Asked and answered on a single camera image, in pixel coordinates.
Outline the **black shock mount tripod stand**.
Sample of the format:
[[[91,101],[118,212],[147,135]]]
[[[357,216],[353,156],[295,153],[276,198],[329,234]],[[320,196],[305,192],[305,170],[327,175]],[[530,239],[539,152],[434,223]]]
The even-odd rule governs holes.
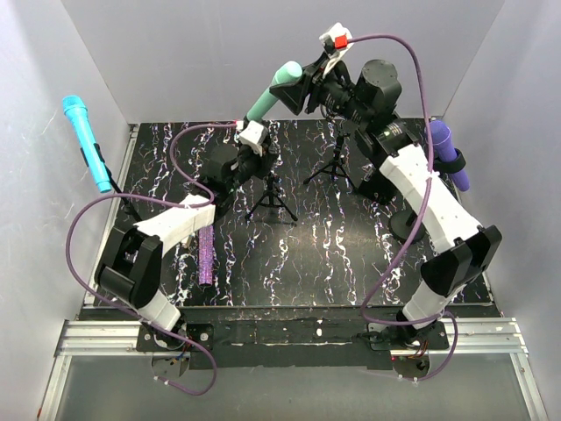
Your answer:
[[[320,107],[320,111],[324,119],[334,125],[336,129],[336,144],[333,150],[332,158],[321,168],[319,168],[315,173],[307,177],[304,181],[304,185],[308,185],[314,178],[316,178],[320,174],[328,175],[332,181],[335,181],[337,178],[344,178],[348,181],[349,185],[352,188],[352,191],[356,189],[351,177],[348,175],[347,171],[344,168],[344,164],[346,163],[345,157],[342,155],[344,149],[345,141],[350,137],[348,132],[344,131],[344,127],[342,123],[338,123],[336,121],[336,115],[331,111],[327,111],[324,106]]]

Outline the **black slim tripod stand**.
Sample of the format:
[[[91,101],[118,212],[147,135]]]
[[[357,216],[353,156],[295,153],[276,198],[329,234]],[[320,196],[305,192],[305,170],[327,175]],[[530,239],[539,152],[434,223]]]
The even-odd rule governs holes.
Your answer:
[[[266,183],[266,187],[262,196],[257,200],[257,202],[253,205],[250,211],[245,215],[245,220],[249,221],[254,212],[259,208],[267,208],[267,209],[283,209],[285,210],[291,219],[294,222],[298,221],[298,217],[288,208],[288,206],[284,203],[281,199],[281,190],[280,190],[280,177],[276,175],[274,172],[270,172],[268,175],[264,177],[264,181]]]

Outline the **purple glitter microphone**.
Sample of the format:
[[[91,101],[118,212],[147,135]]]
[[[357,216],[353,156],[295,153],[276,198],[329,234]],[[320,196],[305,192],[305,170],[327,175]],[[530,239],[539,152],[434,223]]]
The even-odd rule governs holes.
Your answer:
[[[214,227],[201,228],[198,232],[198,283],[206,287],[213,282]]]

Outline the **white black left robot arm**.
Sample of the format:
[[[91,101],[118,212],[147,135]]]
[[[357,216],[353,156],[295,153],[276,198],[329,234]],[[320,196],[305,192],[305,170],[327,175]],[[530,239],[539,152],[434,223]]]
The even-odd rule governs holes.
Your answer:
[[[197,207],[209,194],[196,188],[181,201],[180,208],[111,229],[96,269],[96,283],[157,325],[156,339],[165,349],[180,349],[187,331],[180,324],[180,311],[160,291],[163,257],[189,235],[222,218],[231,209],[236,190],[254,176],[268,175],[279,155],[275,145],[264,147],[261,154],[247,145],[217,146],[198,178],[214,195],[210,204]]]

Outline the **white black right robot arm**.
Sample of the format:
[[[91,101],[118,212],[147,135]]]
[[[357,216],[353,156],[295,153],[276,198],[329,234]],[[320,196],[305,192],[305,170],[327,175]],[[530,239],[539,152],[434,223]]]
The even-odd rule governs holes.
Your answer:
[[[501,232],[494,225],[483,226],[428,170],[423,147],[394,111],[401,85],[390,62],[368,61],[351,82],[344,63],[328,68],[320,59],[293,81],[275,83],[270,92],[294,114],[322,105],[356,124],[354,139],[374,166],[373,179],[362,183],[362,189],[382,203],[401,193],[421,219],[437,255],[422,264],[422,281],[396,321],[398,341],[406,348],[419,347],[429,337],[427,325],[488,268]]]

